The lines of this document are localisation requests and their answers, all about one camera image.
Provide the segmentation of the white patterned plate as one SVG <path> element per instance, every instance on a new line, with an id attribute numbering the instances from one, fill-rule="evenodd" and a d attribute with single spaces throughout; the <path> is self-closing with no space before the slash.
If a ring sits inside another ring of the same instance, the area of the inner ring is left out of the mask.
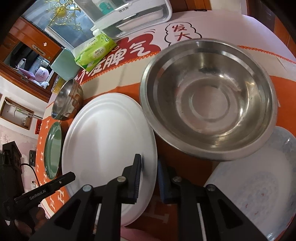
<path id="1" fill-rule="evenodd" d="M 219 163 L 206 182 L 217 186 L 268 240 L 279 240 L 295 216 L 295 137 L 276 126 L 250 156 Z"/>

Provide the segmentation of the white red-lettered sheet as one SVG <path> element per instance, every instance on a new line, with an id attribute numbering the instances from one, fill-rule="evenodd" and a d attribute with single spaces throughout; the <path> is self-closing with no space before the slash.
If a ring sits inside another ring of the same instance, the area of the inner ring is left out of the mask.
<path id="1" fill-rule="evenodd" d="M 252 17 L 230 11 L 175 13 L 171 21 L 130 34 L 91 71 L 81 70 L 80 84 L 97 79 L 108 86 L 139 83 L 144 69 L 158 52 L 176 43 L 211 38 L 231 43 L 250 54 L 269 75 L 295 81 L 295 57 L 281 40 Z"/>

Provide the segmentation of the large steel bowl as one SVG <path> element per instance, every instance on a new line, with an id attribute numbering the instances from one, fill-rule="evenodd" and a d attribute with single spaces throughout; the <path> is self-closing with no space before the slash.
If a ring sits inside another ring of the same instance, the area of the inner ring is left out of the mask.
<path id="1" fill-rule="evenodd" d="M 266 70 L 246 51 L 214 39 L 178 42 L 156 54 L 143 72 L 139 98 L 162 140 L 216 161 L 259 150 L 278 113 Z"/>

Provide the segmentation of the green wet wipes pack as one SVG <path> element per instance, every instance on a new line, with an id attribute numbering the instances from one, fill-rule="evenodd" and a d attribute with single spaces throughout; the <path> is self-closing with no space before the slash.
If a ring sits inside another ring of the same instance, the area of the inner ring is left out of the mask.
<path id="1" fill-rule="evenodd" d="M 75 63 L 90 72 L 115 47 L 114 40 L 105 34 L 99 34 L 80 44 L 71 52 Z"/>

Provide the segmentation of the small steel bowl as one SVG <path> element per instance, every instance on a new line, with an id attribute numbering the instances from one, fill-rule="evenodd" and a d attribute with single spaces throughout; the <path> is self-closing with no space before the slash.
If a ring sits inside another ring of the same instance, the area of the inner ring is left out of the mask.
<path id="1" fill-rule="evenodd" d="M 83 103 L 83 90 L 75 79 L 70 79 L 61 87 L 53 103 L 51 117 L 67 121 L 75 117 Z"/>

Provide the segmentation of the green plate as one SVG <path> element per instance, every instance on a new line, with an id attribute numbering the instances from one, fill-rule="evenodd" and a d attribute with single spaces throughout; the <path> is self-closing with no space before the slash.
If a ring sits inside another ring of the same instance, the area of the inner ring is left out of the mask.
<path id="1" fill-rule="evenodd" d="M 62 128 L 59 122 L 55 122 L 48 132 L 44 149 L 44 168 L 47 177 L 51 180 L 59 171 L 62 143 Z"/>

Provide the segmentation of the wooden cabinet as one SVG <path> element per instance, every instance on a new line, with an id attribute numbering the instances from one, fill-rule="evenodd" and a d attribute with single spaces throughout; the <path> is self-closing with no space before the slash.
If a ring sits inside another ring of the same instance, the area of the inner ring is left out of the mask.
<path id="1" fill-rule="evenodd" d="M 50 64 L 62 50 L 63 47 L 48 34 L 21 16 L 1 44 L 1 77 L 38 99 L 48 102 L 53 80 L 48 78 L 49 86 L 40 87 L 18 71 L 16 66 L 23 60 L 22 69 L 36 73 L 39 67 L 44 66 L 50 71 Z"/>

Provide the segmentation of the mint green container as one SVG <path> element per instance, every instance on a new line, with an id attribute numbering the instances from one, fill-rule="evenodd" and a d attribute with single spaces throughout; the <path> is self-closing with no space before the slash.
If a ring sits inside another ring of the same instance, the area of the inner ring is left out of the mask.
<path id="1" fill-rule="evenodd" d="M 72 52 L 63 49 L 51 64 L 51 69 L 67 81 L 74 78 L 81 67 L 76 64 Z"/>

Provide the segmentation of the large white plate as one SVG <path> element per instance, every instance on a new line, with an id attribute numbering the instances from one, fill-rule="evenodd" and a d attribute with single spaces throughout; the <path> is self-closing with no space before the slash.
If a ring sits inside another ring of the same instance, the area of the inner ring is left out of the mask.
<path id="1" fill-rule="evenodd" d="M 121 93 L 96 97 L 75 116 L 64 140 L 62 172 L 73 172 L 75 181 L 66 186 L 73 196 L 83 185 L 106 185 L 142 157 L 142 173 L 136 204 L 124 204 L 121 225 L 138 219 L 147 208 L 156 183 L 158 154 L 152 128 L 141 106 Z"/>

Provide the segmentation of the white plastic storage box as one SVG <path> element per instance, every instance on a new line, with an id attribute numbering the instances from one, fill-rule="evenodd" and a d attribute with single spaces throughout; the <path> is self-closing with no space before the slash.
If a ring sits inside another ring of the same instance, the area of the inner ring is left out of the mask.
<path id="1" fill-rule="evenodd" d="M 139 30 L 167 22 L 173 13 L 166 0 L 74 1 L 92 21 L 93 35 L 104 33 L 114 40 Z"/>

